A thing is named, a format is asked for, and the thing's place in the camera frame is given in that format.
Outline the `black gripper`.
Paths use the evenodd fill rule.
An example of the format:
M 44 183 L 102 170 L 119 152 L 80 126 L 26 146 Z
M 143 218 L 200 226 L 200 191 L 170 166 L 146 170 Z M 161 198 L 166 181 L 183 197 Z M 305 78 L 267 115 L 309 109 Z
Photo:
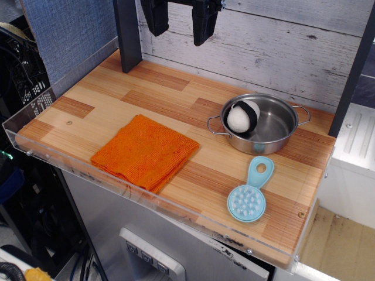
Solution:
M 169 29 L 168 1 L 141 0 L 150 32 L 159 36 Z M 202 45 L 214 33 L 218 12 L 226 7 L 225 0 L 192 1 L 193 41 Z

